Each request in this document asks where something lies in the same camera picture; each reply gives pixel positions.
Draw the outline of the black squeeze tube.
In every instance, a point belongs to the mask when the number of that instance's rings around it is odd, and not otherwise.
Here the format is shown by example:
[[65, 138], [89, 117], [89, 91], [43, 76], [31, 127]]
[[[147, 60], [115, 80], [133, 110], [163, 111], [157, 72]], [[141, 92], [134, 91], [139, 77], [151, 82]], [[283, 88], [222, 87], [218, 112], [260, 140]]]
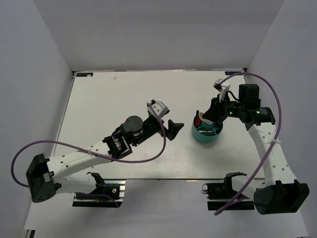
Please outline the black squeeze tube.
[[215, 128], [216, 134], [221, 133], [222, 127], [223, 127], [223, 124], [222, 124], [222, 123], [217, 123], [217, 124], [216, 124], [216, 128]]

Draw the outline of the white lotion bottle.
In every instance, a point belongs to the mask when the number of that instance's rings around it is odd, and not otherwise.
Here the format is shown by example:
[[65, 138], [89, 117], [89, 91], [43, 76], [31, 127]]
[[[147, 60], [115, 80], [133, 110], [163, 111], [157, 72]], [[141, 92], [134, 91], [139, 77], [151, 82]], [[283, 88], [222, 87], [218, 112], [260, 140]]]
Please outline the white lotion bottle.
[[206, 120], [206, 121], [205, 121], [205, 124], [207, 124], [207, 125], [214, 125], [215, 123], [214, 123], [213, 121]]

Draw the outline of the red lip gloss tube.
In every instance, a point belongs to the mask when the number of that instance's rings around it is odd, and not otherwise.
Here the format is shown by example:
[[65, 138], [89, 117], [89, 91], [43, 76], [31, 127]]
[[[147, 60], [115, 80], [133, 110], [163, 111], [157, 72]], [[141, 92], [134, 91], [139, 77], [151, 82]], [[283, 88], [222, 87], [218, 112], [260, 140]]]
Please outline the red lip gloss tube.
[[199, 118], [199, 116], [195, 117], [194, 119], [194, 126], [195, 128], [198, 128], [200, 125], [201, 125], [202, 121], [201, 119]]

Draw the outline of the clear eyeshadow palette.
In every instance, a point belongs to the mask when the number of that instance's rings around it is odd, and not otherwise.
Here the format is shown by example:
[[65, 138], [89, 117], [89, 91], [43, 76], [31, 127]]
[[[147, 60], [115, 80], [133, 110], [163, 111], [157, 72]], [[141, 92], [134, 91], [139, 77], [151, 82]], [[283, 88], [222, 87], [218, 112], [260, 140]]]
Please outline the clear eyeshadow palette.
[[198, 130], [198, 132], [200, 133], [200, 134], [213, 134], [214, 133], [214, 131], [212, 130], [212, 129], [201, 129], [201, 130]]

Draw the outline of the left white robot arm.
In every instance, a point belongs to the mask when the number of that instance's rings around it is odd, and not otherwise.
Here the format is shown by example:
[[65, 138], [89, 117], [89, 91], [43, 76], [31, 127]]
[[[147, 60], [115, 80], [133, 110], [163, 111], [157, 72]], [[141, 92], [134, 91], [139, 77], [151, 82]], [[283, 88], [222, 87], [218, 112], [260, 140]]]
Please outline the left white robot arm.
[[26, 172], [32, 202], [41, 203], [60, 193], [117, 200], [117, 195], [106, 191], [104, 179], [98, 173], [89, 172], [86, 178], [76, 178], [75, 173], [100, 164], [123, 162], [124, 157], [132, 154], [132, 147], [157, 133], [164, 141], [172, 141], [183, 127], [183, 123], [172, 120], [165, 127], [163, 120], [153, 115], [146, 120], [130, 116], [110, 136], [88, 148], [76, 147], [74, 152], [49, 158], [36, 155]]

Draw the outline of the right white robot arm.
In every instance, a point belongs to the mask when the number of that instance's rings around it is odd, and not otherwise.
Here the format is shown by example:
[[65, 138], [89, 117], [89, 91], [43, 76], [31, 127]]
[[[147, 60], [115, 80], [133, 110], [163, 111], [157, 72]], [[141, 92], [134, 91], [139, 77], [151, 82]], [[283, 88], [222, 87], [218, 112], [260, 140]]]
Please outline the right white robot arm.
[[211, 100], [211, 106], [202, 118], [216, 125], [221, 125], [227, 118], [238, 118], [256, 146], [260, 168], [264, 171], [263, 184], [243, 172], [226, 174], [222, 191], [231, 199], [216, 214], [242, 197], [252, 200], [262, 215], [296, 213], [308, 197], [309, 187], [297, 180], [286, 161], [276, 138], [278, 127], [274, 115], [270, 108], [261, 107], [259, 86], [239, 85], [239, 95], [234, 101], [228, 96], [229, 85], [216, 83], [214, 87], [219, 94]]

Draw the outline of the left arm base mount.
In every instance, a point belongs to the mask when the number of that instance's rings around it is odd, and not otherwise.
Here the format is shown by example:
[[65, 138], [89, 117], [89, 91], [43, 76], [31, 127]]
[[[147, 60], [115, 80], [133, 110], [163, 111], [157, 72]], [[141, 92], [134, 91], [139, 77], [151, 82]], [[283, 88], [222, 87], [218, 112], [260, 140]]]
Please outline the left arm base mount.
[[73, 207], [119, 208], [125, 194], [125, 180], [105, 180], [103, 187], [96, 188], [89, 195], [76, 193]]

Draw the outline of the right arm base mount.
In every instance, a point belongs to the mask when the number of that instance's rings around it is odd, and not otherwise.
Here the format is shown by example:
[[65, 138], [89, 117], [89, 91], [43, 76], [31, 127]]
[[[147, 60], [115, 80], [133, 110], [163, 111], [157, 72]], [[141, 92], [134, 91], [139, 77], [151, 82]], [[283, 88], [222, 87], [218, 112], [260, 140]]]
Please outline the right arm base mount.
[[[209, 182], [202, 185], [202, 192], [207, 194], [209, 211], [218, 210], [234, 197], [237, 192], [232, 189], [232, 178], [236, 176], [246, 177], [247, 175], [242, 172], [228, 173], [222, 182]], [[244, 198], [243, 201], [231, 204], [226, 210], [238, 211], [255, 209], [253, 202], [243, 195], [239, 195], [237, 200], [242, 198]]]

